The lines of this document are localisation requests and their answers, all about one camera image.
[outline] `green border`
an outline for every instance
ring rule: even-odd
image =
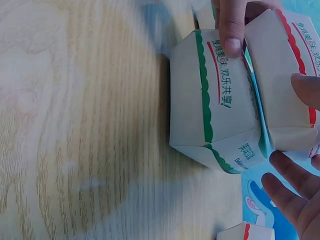
[[[214,131],[211,126],[211,110],[209,108],[210,96],[208,94],[209,83],[207,80],[206,58],[204,55],[205,48],[203,46],[203,38],[201,36],[201,30],[195,30],[196,47],[199,58],[199,71],[201,78],[201,92],[202,92],[202,112],[203,112],[203,127],[204,127],[204,140],[206,143],[213,141]]]
[[[226,162],[226,160],[223,159],[220,156],[220,154],[212,148],[211,144],[205,145],[204,147],[212,151],[214,157],[216,158],[216,161],[218,162],[220,167],[223,169],[223,171],[225,171],[228,174],[241,174],[242,173],[241,171],[234,169],[230,164],[228,164]]]

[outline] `paper food box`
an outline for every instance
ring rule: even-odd
[[[320,40],[308,16],[267,10],[245,27],[266,125],[276,150],[307,159],[319,153],[319,112],[295,94],[291,75],[320,76]]]
[[[200,29],[215,29],[215,6],[211,1],[197,9],[195,15]]]
[[[265,157],[257,99],[243,58],[228,58],[218,30],[195,30],[171,53],[170,145],[239,174]]]
[[[275,240],[275,230],[242,222],[237,226],[219,232],[216,240]]]

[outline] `hand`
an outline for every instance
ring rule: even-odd
[[[267,9],[281,9],[281,0],[212,0],[216,9],[215,28],[226,54],[240,56],[245,34],[245,24]]]
[[[320,110],[320,78],[294,74],[292,86],[297,96],[308,106]],[[281,152],[274,152],[270,163],[301,195],[288,190],[274,175],[262,177],[264,190],[295,227],[301,240],[320,239],[320,177],[311,174]],[[320,155],[311,160],[320,170]]]

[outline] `wooden table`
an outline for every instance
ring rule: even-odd
[[[168,144],[187,0],[0,1],[0,238],[210,240],[241,178]]]

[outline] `cartoon illustration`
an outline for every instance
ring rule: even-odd
[[[282,215],[263,188],[255,181],[248,182],[249,196],[244,201],[250,211],[256,215],[254,224],[274,228],[276,240],[296,240],[298,235],[294,227]]]

